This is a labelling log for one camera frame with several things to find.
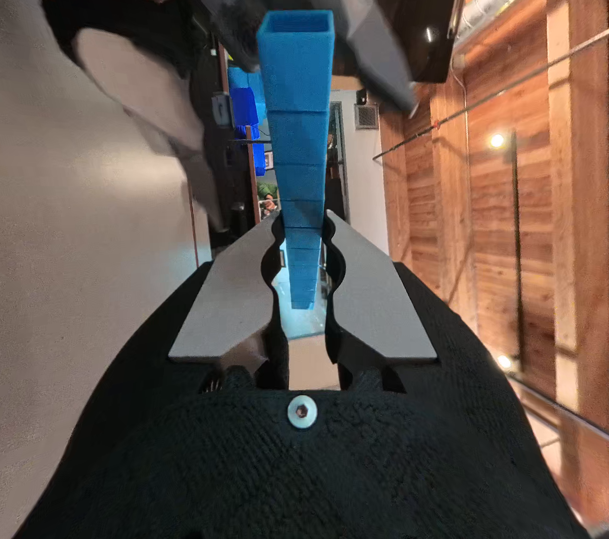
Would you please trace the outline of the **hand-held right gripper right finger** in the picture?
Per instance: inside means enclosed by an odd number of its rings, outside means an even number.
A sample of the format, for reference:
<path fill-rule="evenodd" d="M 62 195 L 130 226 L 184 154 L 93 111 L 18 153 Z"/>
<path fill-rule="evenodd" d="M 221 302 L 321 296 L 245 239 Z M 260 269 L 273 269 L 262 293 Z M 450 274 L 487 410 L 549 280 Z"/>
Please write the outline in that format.
<path fill-rule="evenodd" d="M 325 243 L 333 286 L 326 318 L 343 366 L 399 366 L 437 360 L 437 352 L 388 254 L 333 211 L 326 212 Z"/>

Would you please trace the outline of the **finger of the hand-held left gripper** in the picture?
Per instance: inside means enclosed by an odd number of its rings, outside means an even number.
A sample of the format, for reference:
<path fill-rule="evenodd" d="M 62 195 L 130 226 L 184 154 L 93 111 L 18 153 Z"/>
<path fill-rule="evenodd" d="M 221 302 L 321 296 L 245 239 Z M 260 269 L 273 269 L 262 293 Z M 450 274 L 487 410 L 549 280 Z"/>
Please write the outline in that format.
<path fill-rule="evenodd" d="M 258 0 L 191 0 L 196 17 L 224 46 L 240 69 L 259 70 L 256 34 L 263 19 Z"/>
<path fill-rule="evenodd" d="M 412 75 L 398 39 L 377 0 L 312 0 L 315 7 L 331 10 L 340 38 L 354 54 L 361 79 L 397 109 L 415 107 Z"/>

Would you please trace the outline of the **white wall vent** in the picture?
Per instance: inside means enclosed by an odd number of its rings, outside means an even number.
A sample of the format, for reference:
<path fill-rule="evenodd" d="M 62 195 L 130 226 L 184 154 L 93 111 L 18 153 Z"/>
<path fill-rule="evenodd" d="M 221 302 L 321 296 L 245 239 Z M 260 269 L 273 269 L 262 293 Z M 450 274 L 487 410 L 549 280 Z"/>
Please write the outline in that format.
<path fill-rule="evenodd" d="M 378 131 L 378 105 L 354 104 L 354 127 L 357 131 Z"/>

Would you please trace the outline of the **dark blue plastic bin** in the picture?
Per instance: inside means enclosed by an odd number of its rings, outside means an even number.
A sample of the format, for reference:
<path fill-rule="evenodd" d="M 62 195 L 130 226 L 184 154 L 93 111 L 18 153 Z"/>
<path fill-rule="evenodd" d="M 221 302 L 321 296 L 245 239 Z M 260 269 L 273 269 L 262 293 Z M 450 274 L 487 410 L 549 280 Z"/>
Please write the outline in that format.
<path fill-rule="evenodd" d="M 230 89 L 230 97 L 235 126 L 257 126 L 259 118 L 252 88 L 233 87 Z"/>

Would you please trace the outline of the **brown-topped desk black legs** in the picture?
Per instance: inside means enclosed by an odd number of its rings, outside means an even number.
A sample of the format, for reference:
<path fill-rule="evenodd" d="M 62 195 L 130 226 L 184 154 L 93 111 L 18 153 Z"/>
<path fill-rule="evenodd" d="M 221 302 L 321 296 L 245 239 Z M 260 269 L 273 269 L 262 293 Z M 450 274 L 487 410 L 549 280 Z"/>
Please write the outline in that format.
<path fill-rule="evenodd" d="M 248 169 L 249 169 L 249 178 L 250 178 L 250 191 L 252 196 L 252 205 L 253 205 L 253 218 L 254 224 L 258 225 L 261 222 L 261 211 L 259 207 L 259 199 L 258 199 L 258 190 L 256 184 L 256 170 L 255 170 L 255 159 L 253 154 L 253 140 L 252 138 L 252 128 L 249 125 L 246 125 L 246 141 L 247 141 L 247 152 L 248 152 Z"/>

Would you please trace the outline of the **light blue tool caddy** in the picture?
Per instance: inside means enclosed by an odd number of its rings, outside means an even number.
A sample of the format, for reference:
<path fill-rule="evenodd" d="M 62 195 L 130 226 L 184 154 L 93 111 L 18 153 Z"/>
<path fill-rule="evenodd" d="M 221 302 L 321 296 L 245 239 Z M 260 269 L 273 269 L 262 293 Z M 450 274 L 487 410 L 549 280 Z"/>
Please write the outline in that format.
<path fill-rule="evenodd" d="M 254 93 L 258 93 L 262 83 L 260 71 L 247 72 L 239 67 L 229 66 L 227 70 L 229 89 L 251 88 Z"/>

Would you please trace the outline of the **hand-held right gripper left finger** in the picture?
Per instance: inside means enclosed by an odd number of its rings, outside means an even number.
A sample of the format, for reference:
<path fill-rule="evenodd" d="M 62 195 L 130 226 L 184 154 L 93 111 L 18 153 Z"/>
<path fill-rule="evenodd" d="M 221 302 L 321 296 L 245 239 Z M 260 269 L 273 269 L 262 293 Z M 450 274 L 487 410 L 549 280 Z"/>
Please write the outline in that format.
<path fill-rule="evenodd" d="M 284 239 L 274 211 L 220 253 L 169 350 L 172 362 L 243 366 L 259 387 L 288 388 L 287 338 L 272 285 Z"/>

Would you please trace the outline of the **light blue cube bar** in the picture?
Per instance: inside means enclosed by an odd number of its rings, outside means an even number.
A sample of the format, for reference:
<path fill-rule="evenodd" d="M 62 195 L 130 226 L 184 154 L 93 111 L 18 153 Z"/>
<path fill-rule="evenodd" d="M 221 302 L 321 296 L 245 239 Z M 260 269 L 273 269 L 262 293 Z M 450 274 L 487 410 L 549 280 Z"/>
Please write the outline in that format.
<path fill-rule="evenodd" d="M 256 39 L 285 233 L 291 307 L 314 307 L 324 223 L 334 20 L 269 11 Z"/>

